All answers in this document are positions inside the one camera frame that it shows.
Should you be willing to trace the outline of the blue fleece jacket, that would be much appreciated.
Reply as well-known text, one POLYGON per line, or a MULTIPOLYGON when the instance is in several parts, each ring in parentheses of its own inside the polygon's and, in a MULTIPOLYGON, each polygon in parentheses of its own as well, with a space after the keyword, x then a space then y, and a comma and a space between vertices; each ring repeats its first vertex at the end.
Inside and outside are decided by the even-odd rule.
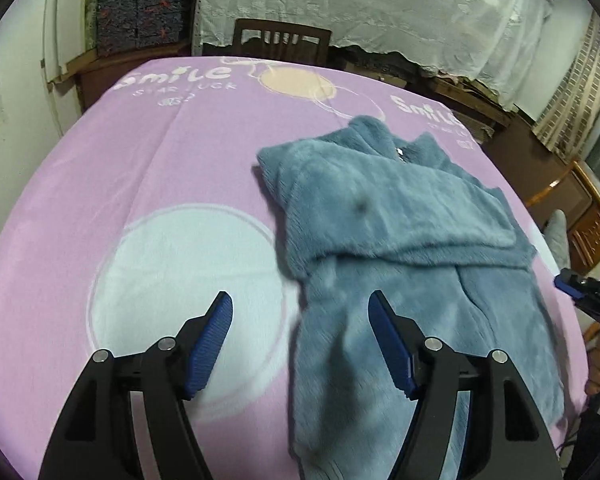
POLYGON ((455 351, 505 351, 544 422, 558 423, 564 387, 535 249, 500 190, 430 134, 403 140, 367 116, 257 160, 304 300, 291 395, 304 478, 386 478, 410 426, 414 404, 393 385, 368 320, 377 291, 455 351))

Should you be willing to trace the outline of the grey tufted cushion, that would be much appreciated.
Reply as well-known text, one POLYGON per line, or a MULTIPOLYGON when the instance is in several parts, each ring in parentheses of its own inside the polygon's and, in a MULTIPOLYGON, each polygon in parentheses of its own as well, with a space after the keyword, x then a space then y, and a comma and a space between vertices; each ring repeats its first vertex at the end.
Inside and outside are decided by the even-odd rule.
POLYGON ((567 233, 567 217, 561 209, 550 215, 542 229, 545 243, 559 270, 570 268, 570 248, 567 233))

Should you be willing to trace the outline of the striped beige curtain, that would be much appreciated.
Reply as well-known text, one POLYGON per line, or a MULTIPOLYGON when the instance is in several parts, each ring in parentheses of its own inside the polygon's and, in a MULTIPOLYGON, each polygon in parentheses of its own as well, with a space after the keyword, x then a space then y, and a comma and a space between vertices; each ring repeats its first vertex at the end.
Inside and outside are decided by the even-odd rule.
POLYGON ((600 114, 600 16, 593 11, 567 73, 532 128, 563 162, 581 155, 600 114))

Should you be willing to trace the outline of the pink smile bed sheet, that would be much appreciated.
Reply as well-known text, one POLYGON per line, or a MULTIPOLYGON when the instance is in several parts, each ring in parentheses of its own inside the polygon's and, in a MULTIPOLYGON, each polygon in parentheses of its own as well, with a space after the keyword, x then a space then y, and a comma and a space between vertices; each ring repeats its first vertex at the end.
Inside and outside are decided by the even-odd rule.
POLYGON ((250 58, 166 58, 117 81, 66 133, 0 236, 0 449, 38 475, 58 414, 99 348, 145 350, 218 292, 234 321, 189 405, 218 479, 294 479, 287 424, 298 285, 257 152, 382 119, 431 133, 457 165, 506 188, 442 103, 370 78, 250 58))

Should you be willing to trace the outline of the wooden low shelf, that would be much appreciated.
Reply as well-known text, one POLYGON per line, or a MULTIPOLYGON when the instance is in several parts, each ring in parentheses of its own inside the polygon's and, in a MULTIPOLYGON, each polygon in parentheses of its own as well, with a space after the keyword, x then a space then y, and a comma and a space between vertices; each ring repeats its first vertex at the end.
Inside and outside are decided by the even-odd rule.
POLYGON ((336 56, 335 64, 346 72, 370 77, 436 100, 449 107, 470 128, 489 130, 489 136, 510 126, 513 115, 498 104, 461 81, 447 76, 429 75, 426 70, 401 58, 397 53, 356 56, 344 52, 336 56))

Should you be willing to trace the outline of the white lace cover cloth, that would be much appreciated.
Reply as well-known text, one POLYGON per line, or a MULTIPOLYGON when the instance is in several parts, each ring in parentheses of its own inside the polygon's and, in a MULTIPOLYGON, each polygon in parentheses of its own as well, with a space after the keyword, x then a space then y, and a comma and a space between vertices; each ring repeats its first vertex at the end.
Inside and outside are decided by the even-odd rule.
POLYGON ((551 13, 547 0, 198 0, 194 44, 227 46, 238 18, 324 28, 336 47, 478 80, 508 110, 551 13))

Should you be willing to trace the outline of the dark wooden chair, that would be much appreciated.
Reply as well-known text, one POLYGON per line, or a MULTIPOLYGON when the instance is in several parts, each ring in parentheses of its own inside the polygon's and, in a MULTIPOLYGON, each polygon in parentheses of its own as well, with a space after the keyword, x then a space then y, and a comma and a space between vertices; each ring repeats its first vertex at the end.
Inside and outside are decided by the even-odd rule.
POLYGON ((332 32, 308 25, 238 18, 230 52, 265 60, 325 66, 332 32))

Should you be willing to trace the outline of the white leaning boards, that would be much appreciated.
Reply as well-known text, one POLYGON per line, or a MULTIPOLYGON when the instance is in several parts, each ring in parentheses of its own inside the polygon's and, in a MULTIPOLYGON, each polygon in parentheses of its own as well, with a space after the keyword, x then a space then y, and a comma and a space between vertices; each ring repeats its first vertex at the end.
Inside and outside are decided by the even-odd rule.
POLYGON ((63 82, 72 76, 73 61, 85 51, 85 0, 45 0, 42 57, 45 80, 63 82))

